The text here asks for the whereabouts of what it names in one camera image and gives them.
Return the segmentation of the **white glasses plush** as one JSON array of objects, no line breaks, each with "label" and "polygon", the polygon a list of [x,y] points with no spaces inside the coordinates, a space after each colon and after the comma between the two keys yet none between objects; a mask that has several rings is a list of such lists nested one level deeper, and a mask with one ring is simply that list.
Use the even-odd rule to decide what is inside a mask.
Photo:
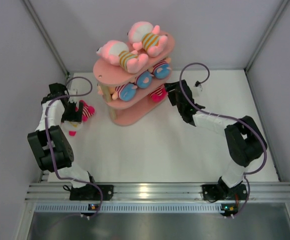
[{"label": "white glasses plush", "polygon": [[84,123],[95,114],[95,109],[92,105],[88,105],[84,100],[80,100],[79,102],[83,102],[82,122],[65,121],[62,123],[71,137],[74,137],[83,127]]},{"label": "white glasses plush", "polygon": [[153,92],[151,92],[149,94],[149,97],[154,103],[159,103],[166,97],[166,95],[167,95],[167,92],[166,92],[165,86],[162,84],[161,86],[156,88]]}]

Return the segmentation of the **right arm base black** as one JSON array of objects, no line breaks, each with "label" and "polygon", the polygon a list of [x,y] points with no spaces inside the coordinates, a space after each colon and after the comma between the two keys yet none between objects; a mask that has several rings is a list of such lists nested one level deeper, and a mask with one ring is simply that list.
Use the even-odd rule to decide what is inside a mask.
[{"label": "right arm base black", "polygon": [[203,184],[202,197],[204,201],[211,203],[217,201],[246,200],[248,195],[247,187],[244,184],[229,188],[221,184]]}]

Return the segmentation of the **small pink frog plush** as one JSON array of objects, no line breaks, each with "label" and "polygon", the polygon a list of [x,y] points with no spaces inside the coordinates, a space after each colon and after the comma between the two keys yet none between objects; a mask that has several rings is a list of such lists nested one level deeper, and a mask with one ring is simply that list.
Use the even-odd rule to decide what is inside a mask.
[{"label": "small pink frog plush", "polygon": [[148,21],[139,21],[132,25],[127,33],[129,43],[136,51],[144,50],[149,57],[157,57],[167,46],[168,37],[160,35],[159,25]]}]

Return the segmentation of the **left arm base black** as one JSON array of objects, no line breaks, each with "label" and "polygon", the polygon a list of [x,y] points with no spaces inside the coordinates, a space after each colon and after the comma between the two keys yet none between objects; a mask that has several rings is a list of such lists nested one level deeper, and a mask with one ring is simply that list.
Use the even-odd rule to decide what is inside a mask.
[{"label": "left arm base black", "polygon": [[110,184],[98,185],[98,190],[95,186],[87,184],[80,188],[71,187],[68,191],[70,192],[69,199],[71,201],[100,201],[101,193],[104,201],[109,201],[114,195],[114,186]]}]

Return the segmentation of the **orange-head blue-body plush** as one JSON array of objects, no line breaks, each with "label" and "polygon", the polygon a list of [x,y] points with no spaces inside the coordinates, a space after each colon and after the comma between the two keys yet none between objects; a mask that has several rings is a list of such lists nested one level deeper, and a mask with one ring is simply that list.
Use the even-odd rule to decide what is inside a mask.
[{"label": "orange-head blue-body plush", "polygon": [[148,69],[148,71],[157,79],[164,79],[167,77],[170,72],[172,71],[172,67],[170,65],[171,58],[166,57],[156,64],[154,64],[152,67]]}]

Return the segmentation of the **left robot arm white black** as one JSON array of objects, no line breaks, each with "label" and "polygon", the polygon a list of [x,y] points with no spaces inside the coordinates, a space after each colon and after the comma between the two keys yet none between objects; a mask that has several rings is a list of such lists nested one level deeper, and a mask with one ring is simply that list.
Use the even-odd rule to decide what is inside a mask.
[{"label": "left robot arm white black", "polygon": [[98,187],[92,175],[75,163],[67,137],[74,137],[95,113],[93,106],[78,100],[76,90],[61,83],[49,85],[49,94],[41,101],[42,115],[37,128],[27,135],[38,167],[55,173],[59,180],[69,180],[87,200],[94,199]]}]

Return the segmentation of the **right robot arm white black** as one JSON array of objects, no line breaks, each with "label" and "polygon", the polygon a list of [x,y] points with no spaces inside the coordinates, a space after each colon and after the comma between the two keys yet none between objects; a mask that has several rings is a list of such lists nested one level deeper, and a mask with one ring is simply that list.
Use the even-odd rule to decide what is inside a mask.
[{"label": "right robot arm white black", "polygon": [[195,103],[192,90],[185,80],[164,84],[169,101],[176,106],[182,120],[225,137],[231,162],[218,180],[218,192],[225,199],[237,192],[246,175],[259,172],[267,161],[267,143],[254,119],[207,112]]}]

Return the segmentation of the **large pink frog plush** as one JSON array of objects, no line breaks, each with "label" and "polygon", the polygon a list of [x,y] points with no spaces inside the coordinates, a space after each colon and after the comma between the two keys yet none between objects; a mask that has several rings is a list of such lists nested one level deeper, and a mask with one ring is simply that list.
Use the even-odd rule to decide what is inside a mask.
[{"label": "large pink frog plush", "polygon": [[147,54],[138,54],[137,50],[130,51],[125,42],[118,40],[108,41],[96,51],[96,54],[107,63],[120,66],[130,74],[138,73],[149,61]]}]

